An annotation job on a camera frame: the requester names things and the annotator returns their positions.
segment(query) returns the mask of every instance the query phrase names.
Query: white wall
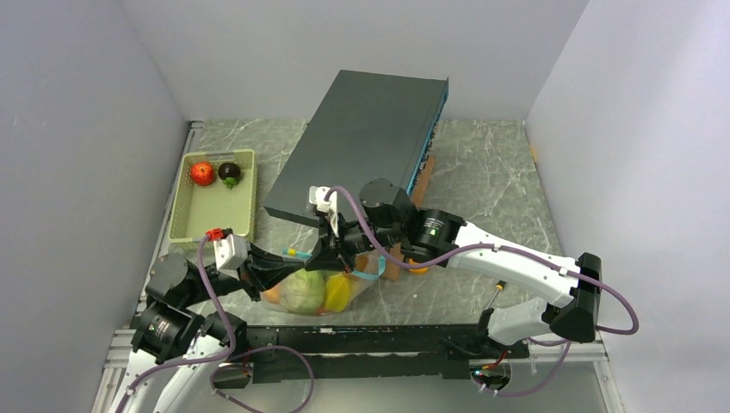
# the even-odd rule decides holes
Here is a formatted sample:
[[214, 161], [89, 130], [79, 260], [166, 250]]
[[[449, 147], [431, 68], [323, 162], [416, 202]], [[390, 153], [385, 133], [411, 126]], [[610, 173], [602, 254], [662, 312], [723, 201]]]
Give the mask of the white wall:
[[727, 2], [591, 0], [527, 119], [560, 241], [639, 313], [605, 337], [628, 411], [730, 403], [728, 39]]
[[524, 119], [587, 0], [121, 0], [188, 119], [310, 117], [339, 69], [451, 77], [444, 114]]
[[0, 5], [0, 411], [89, 411], [185, 122], [115, 0]]

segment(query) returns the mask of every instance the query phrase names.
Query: cable clip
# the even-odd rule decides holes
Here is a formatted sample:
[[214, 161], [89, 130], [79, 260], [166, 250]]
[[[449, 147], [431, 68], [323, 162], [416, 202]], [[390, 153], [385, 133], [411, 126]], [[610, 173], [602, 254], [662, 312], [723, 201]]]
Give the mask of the cable clip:
[[233, 229], [231, 228], [225, 228], [224, 230], [220, 228], [213, 228], [210, 231], [206, 231], [206, 235], [208, 235], [208, 240], [210, 241], [217, 241], [228, 237], [231, 234], [233, 234]]

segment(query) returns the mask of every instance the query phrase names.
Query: dark gray box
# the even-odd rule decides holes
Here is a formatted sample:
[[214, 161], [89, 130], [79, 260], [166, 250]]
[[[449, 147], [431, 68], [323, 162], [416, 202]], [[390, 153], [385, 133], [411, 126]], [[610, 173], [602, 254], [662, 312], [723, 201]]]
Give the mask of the dark gray box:
[[[317, 226], [307, 208], [311, 186], [341, 185], [357, 197], [386, 178], [410, 193], [448, 95], [448, 80], [340, 71], [269, 191], [266, 212]], [[337, 209], [355, 219], [342, 197]]]

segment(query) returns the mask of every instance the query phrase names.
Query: gray marble tabletop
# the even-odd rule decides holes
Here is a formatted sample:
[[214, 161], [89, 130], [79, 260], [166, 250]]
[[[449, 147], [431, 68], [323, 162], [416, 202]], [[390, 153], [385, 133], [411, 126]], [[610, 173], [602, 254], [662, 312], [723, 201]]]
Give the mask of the gray marble tabletop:
[[[294, 150], [306, 120], [207, 120], [198, 151], [252, 149], [258, 167], [255, 243], [271, 252], [309, 251], [313, 228], [271, 218], [263, 200]], [[535, 164], [517, 121], [442, 120], [431, 155], [436, 165], [424, 207], [440, 208], [490, 233], [535, 250], [561, 254]], [[307, 188], [302, 189], [306, 197]], [[264, 309], [244, 292], [224, 297], [224, 307], [249, 325], [352, 325], [475, 323], [495, 291], [489, 274], [431, 268], [379, 280], [344, 312], [305, 317]], [[523, 302], [529, 294], [507, 286], [494, 305]], [[195, 310], [213, 311], [210, 303]]]

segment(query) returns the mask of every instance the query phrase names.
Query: mangosteen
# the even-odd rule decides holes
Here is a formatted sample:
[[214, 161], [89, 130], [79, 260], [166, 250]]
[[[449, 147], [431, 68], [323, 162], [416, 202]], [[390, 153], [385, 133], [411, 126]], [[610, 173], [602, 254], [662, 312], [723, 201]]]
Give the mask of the mangosteen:
[[238, 185], [242, 176], [241, 168], [233, 162], [226, 162], [218, 167], [218, 177], [228, 188]]

